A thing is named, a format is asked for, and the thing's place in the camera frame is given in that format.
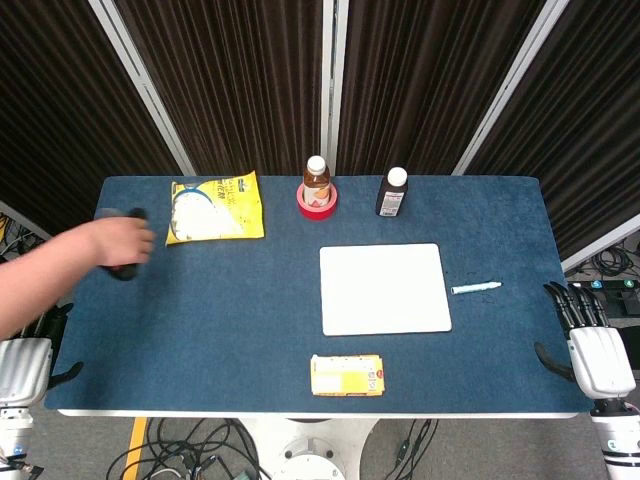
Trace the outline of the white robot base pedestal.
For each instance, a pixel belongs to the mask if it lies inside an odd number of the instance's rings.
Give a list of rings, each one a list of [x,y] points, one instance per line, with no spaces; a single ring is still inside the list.
[[[243,418],[260,467],[271,480],[361,480],[374,418]]]

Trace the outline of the green marker pen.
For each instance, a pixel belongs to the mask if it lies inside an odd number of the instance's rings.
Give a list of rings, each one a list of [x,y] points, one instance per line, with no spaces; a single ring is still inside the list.
[[[483,283],[477,283],[477,284],[455,286],[451,288],[451,293],[453,295],[475,293],[475,292],[482,292],[482,291],[497,289],[497,288],[500,288],[501,286],[502,286],[502,283],[499,281],[489,281],[489,282],[483,282]]]

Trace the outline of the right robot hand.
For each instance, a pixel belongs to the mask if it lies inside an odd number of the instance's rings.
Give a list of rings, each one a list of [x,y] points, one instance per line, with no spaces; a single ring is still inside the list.
[[[631,363],[617,329],[609,323],[596,295],[581,286],[544,285],[559,319],[571,364],[555,362],[536,342],[535,353],[550,372],[576,383],[593,401],[623,399],[636,388]]]

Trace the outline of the dark brown medicine bottle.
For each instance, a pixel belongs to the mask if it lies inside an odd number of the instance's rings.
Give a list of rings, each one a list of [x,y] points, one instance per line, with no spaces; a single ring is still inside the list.
[[[381,217],[396,217],[408,191],[408,174],[402,167],[393,167],[382,178],[376,214]]]

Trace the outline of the yellow snack bag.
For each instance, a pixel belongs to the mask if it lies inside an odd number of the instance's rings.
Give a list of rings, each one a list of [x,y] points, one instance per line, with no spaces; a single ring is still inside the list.
[[[171,183],[167,246],[263,236],[263,207],[254,172],[224,179]]]

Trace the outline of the white partition frame post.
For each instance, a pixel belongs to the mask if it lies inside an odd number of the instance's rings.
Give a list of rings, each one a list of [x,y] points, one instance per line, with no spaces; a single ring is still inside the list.
[[[571,0],[545,0],[485,115],[452,170],[453,176],[461,176],[467,172],[570,2]]]
[[[337,171],[349,0],[322,2],[320,155]]]
[[[19,225],[27,228],[30,232],[44,241],[47,241],[51,238],[51,235],[44,229],[42,229],[36,223],[28,219],[26,216],[24,216],[2,200],[0,200],[0,213],[8,215],[12,220],[16,221]]]
[[[637,231],[640,231],[640,213],[564,259],[561,262],[562,270],[568,272],[576,268],[579,264],[589,260],[595,254],[624,240]]]
[[[181,173],[195,176],[182,140],[114,0],[86,0],[133,83]]]

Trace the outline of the red tape roll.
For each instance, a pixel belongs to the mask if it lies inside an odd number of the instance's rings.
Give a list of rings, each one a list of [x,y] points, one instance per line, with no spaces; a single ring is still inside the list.
[[[322,221],[331,217],[338,206],[338,191],[336,187],[331,184],[330,185],[330,193],[329,193],[329,202],[324,206],[311,206],[308,205],[303,198],[305,185],[301,183],[296,192],[296,200],[298,204],[298,208],[300,213],[314,221]]]

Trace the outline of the person's bare hand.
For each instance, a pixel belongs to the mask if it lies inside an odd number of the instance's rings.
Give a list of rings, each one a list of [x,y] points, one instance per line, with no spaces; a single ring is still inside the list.
[[[154,233],[145,220],[108,217],[87,224],[95,263],[105,267],[144,264],[154,245]]]

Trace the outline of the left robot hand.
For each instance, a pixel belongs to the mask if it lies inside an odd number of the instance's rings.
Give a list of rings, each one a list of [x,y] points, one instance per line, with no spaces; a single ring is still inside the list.
[[[19,333],[0,341],[0,409],[30,407],[47,391],[79,375],[83,362],[54,373],[73,306],[54,305]]]

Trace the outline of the black handheld object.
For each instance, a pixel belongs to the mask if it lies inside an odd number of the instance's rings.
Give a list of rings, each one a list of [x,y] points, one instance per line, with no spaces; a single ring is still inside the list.
[[[130,217],[141,220],[148,220],[147,211],[143,208],[133,208],[129,210],[127,213],[124,213],[121,210],[115,208],[103,208],[99,209],[97,212],[97,218],[107,218],[107,217]],[[117,265],[117,266],[102,266],[102,269],[106,271],[112,278],[119,281],[130,281],[133,280],[138,273],[138,264],[126,264],[126,265]]]

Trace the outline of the white drawing board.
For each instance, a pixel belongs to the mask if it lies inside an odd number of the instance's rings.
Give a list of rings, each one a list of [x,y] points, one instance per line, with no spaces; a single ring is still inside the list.
[[[436,244],[326,246],[319,261],[326,336],[452,330]]]

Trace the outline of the person's bare forearm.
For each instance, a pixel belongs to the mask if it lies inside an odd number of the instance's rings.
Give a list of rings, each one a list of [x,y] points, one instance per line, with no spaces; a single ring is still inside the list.
[[[46,312],[98,265],[95,222],[88,222],[0,265],[0,340]]]

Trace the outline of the juice bottle white cap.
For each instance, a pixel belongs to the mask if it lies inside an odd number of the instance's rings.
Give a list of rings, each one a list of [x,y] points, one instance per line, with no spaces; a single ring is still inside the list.
[[[311,156],[303,174],[303,201],[310,207],[324,207],[330,201],[330,170],[322,156]]]

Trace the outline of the blue table mat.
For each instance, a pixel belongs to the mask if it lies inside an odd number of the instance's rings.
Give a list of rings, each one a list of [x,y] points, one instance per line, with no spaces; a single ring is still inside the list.
[[[139,411],[327,416],[576,414],[591,404],[539,362],[536,342],[568,357],[551,298],[562,282],[554,235],[532,177],[413,176],[400,214],[375,212],[376,176],[336,179],[336,212],[298,209],[296,177],[263,177],[257,240],[158,241],[131,281],[90,273],[75,289],[57,359],[81,373],[46,397],[81,414]],[[434,243],[451,295],[448,333],[328,337],[324,246]],[[377,397],[311,392],[313,355],[379,355]]]

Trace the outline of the yellow flat carton box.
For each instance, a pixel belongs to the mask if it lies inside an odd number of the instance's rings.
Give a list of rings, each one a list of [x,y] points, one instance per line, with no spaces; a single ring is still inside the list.
[[[379,355],[313,355],[310,377],[314,396],[377,397],[386,390],[383,359]]]

